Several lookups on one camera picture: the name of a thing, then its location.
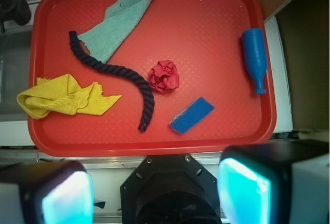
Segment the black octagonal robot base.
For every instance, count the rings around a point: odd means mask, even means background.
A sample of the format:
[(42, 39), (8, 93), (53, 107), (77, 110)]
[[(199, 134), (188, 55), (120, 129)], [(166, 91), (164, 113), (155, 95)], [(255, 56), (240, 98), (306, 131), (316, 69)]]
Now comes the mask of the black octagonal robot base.
[(120, 186), (123, 223), (221, 223), (217, 179), (188, 154), (148, 156)]

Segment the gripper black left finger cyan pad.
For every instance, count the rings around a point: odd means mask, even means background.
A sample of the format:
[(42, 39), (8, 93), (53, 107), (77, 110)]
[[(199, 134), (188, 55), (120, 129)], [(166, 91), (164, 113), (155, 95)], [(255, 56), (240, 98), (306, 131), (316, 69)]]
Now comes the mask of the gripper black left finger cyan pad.
[(94, 190), (77, 161), (1, 166), (1, 223), (92, 223)]

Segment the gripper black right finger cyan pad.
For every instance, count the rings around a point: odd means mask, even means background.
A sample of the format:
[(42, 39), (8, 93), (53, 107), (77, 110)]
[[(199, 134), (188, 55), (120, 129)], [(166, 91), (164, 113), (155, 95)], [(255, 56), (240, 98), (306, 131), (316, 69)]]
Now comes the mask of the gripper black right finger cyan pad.
[(230, 223), (329, 223), (329, 143), (271, 141), (227, 147), (217, 172)]

